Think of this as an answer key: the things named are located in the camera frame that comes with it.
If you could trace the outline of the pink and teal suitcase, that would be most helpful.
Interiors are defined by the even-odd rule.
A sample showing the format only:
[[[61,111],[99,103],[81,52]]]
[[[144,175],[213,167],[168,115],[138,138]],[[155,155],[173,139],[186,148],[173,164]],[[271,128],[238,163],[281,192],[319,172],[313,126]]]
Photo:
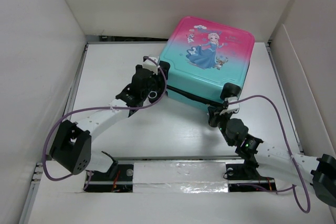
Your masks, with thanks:
[[[252,33],[187,16],[159,56],[169,98],[202,111],[239,97],[253,51]]]

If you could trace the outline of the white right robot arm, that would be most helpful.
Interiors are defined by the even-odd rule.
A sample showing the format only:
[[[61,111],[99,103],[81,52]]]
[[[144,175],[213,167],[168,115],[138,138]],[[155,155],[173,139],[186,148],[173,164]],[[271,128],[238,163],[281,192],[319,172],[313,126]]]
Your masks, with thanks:
[[[248,178],[270,177],[295,186],[306,187],[323,203],[335,207],[335,158],[290,153],[248,132],[242,120],[232,118],[219,108],[208,107],[211,127],[219,128],[228,146],[244,160],[243,174]]]

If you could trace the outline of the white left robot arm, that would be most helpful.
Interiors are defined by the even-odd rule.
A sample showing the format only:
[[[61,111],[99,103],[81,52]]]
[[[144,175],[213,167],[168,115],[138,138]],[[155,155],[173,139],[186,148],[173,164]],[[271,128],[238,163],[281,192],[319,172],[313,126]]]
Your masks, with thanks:
[[[71,175],[93,171],[105,180],[114,179],[118,162],[105,151],[93,151],[92,142],[119,121],[158,103],[165,91],[166,76],[160,66],[137,65],[131,83],[110,105],[93,108],[94,114],[77,122],[61,120],[50,156]]]

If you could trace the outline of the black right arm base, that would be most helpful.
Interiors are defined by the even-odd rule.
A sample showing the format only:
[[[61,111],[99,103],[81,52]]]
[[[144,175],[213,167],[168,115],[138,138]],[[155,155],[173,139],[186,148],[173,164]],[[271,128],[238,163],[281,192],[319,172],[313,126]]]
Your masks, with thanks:
[[[276,191],[276,183],[273,178],[261,177],[258,173],[248,172],[243,163],[226,164],[226,172],[223,178],[228,182],[230,193],[265,192]]]

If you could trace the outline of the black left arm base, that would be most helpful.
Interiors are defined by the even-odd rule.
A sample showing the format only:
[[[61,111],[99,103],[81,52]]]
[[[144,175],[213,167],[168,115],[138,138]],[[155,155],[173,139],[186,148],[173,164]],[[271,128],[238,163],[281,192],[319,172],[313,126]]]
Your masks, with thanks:
[[[87,193],[132,193],[134,164],[119,164],[110,154],[101,154],[113,161],[112,166],[106,173],[87,172],[83,190]]]

